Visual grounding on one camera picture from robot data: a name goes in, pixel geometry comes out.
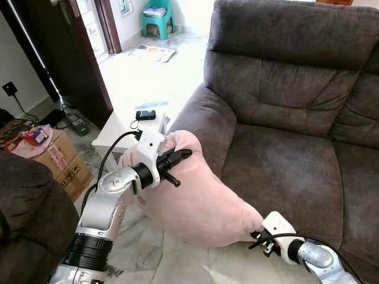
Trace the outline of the pale pink pillow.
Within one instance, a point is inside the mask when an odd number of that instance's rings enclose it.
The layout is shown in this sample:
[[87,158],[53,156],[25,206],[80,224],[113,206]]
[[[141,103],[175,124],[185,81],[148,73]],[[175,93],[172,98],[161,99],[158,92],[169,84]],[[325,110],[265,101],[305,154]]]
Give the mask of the pale pink pillow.
[[179,187],[163,181],[144,189],[134,203],[149,219],[178,238],[202,246],[219,248],[253,241],[252,233],[262,231],[262,214],[242,200],[214,174],[203,156],[197,136],[187,130],[167,136],[164,151],[190,149],[170,174]]

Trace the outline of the dark grey fabric sofa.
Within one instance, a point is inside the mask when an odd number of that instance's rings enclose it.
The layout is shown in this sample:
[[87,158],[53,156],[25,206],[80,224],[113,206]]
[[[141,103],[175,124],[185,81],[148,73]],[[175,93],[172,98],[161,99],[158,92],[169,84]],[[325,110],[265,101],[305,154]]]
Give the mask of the dark grey fabric sofa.
[[204,79],[172,124],[262,215],[379,283],[379,11],[216,0]]

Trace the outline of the white side table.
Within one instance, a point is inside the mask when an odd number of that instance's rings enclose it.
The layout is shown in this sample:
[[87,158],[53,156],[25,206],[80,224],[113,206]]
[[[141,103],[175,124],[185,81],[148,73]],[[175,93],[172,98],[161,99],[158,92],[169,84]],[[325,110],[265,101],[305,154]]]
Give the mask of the white side table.
[[166,106],[160,106],[153,110],[156,112],[154,120],[138,122],[135,122],[137,110],[132,106],[130,108],[114,110],[97,135],[97,138],[92,141],[92,146],[98,153],[104,154],[122,133],[133,131],[133,127],[144,132],[154,131],[165,134],[169,124],[168,122],[164,122],[165,117],[168,117],[168,109]]

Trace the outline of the black charger with green light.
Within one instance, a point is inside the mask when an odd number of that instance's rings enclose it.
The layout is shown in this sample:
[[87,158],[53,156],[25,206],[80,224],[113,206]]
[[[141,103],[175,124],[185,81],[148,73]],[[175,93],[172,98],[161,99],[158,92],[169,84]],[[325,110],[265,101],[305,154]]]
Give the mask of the black charger with green light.
[[83,118],[74,115],[68,117],[68,121],[77,135],[85,136],[90,133],[88,124]]

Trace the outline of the brown cardboard box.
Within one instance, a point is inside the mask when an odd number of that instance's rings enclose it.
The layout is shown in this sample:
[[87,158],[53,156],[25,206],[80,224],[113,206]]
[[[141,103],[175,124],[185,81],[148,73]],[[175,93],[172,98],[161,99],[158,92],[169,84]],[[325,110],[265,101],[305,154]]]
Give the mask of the brown cardboard box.
[[90,169],[64,131],[51,130],[47,143],[46,151],[32,159],[46,165],[71,200],[77,200],[90,185]]

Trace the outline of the printed newspaper sheet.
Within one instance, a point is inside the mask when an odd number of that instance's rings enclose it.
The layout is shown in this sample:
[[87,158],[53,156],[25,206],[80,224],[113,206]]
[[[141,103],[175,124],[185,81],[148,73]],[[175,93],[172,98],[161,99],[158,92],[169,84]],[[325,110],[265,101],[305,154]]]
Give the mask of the printed newspaper sheet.
[[130,52],[130,57],[149,62],[166,63],[176,53],[176,49],[150,45],[140,45]]

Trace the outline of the red and blue packet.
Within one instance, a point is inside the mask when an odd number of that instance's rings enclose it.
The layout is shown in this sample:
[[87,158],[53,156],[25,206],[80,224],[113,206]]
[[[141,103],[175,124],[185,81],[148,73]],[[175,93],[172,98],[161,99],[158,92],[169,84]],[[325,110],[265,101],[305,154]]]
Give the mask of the red and blue packet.
[[38,125],[27,130],[23,135],[23,139],[32,146],[41,146],[49,139],[49,134],[46,132],[45,125]]

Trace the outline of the teal plastic stool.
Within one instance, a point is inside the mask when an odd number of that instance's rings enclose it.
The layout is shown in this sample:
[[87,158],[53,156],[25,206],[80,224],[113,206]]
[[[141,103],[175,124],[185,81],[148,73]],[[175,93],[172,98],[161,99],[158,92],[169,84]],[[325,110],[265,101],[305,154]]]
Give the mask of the teal plastic stool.
[[156,5],[160,7],[165,7],[168,13],[162,18],[145,17],[142,12],[142,36],[148,36],[149,25],[155,25],[159,28],[159,35],[161,40],[168,40],[168,33],[172,33],[174,28],[174,13],[170,0],[148,0],[147,5]]

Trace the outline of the pink cloth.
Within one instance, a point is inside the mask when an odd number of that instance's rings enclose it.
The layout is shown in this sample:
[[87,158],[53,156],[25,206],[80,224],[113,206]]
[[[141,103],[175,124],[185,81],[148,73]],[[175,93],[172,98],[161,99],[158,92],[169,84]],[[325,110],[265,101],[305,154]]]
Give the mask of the pink cloth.
[[48,141],[46,141],[40,146],[33,146],[32,144],[27,143],[26,140],[21,140],[17,143],[17,146],[11,151],[11,153],[24,157],[25,159],[33,159],[33,157],[43,154],[48,144]]

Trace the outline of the stack of papers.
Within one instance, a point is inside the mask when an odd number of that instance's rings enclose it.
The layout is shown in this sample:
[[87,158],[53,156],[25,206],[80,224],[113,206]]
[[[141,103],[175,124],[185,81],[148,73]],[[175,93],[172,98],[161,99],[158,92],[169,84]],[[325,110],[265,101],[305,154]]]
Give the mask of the stack of papers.
[[143,8],[143,15],[145,17],[162,18],[167,13],[167,8],[156,5],[147,5],[146,8]]

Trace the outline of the dark brown door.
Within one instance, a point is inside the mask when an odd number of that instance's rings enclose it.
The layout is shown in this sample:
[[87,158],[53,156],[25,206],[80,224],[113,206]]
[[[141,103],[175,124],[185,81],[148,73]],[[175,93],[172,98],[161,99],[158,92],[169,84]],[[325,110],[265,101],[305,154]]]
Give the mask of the dark brown door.
[[113,108],[76,0],[12,0],[60,97],[102,128]]

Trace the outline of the white slanted pole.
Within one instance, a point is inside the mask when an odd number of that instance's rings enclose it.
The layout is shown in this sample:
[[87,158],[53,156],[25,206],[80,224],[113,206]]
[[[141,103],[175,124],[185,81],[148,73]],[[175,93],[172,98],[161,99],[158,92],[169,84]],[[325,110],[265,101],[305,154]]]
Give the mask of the white slanted pole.
[[36,49],[30,33],[24,25],[22,17],[17,12],[17,9],[12,0],[0,0],[0,12],[5,17],[8,26],[16,40],[18,41],[21,49],[29,60],[36,76],[40,79],[41,84],[45,88],[48,97],[52,102],[62,103],[60,92],[50,76],[44,61],[41,59],[40,53]]

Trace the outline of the brown door frame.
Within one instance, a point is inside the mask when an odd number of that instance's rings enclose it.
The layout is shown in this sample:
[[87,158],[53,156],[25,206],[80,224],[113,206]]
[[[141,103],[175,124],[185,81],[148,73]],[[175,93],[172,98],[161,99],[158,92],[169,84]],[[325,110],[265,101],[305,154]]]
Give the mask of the brown door frame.
[[116,21],[110,0],[93,0],[108,54],[119,54],[123,51],[117,34]]

